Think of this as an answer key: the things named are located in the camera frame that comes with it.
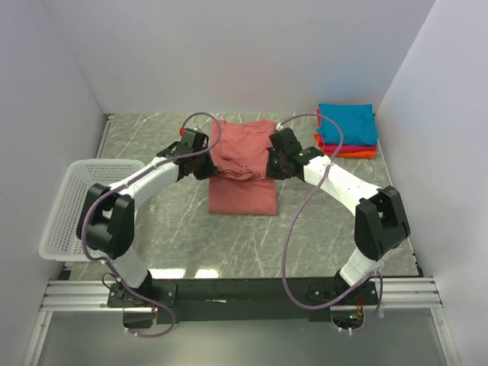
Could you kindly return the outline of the salmon pink t shirt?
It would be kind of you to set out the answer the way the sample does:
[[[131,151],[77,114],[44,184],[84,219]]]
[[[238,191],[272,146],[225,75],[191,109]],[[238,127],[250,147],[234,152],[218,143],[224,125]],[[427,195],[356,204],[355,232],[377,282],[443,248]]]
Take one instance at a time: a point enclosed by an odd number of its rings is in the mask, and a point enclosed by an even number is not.
[[[232,124],[221,120],[212,125],[210,151],[217,174],[208,185],[211,214],[267,215],[278,213],[276,184],[267,178],[269,136],[276,123],[257,120]]]

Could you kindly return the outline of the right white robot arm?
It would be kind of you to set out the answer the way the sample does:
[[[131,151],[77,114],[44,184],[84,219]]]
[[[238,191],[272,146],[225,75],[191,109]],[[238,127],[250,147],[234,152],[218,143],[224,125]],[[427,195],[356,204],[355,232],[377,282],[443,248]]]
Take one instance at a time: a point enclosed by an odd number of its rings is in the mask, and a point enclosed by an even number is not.
[[[399,191],[391,185],[380,188],[367,183],[333,163],[316,147],[304,149],[288,127],[274,132],[269,139],[270,178],[299,178],[317,186],[354,216],[356,248],[338,272],[341,281],[334,287],[338,301],[354,303],[361,296],[359,281],[411,233]]]

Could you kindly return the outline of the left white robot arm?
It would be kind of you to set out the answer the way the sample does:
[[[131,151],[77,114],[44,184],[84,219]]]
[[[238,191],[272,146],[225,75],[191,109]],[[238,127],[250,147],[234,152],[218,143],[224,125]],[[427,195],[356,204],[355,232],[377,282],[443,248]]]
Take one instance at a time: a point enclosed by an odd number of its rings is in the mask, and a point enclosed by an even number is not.
[[[180,133],[179,141],[128,178],[111,185],[93,184],[76,229],[83,251],[101,253],[99,260],[127,285],[125,297],[137,307],[152,299],[153,278],[133,249],[136,212],[162,189],[186,176],[204,180],[217,173],[209,136],[198,129],[182,128]]]

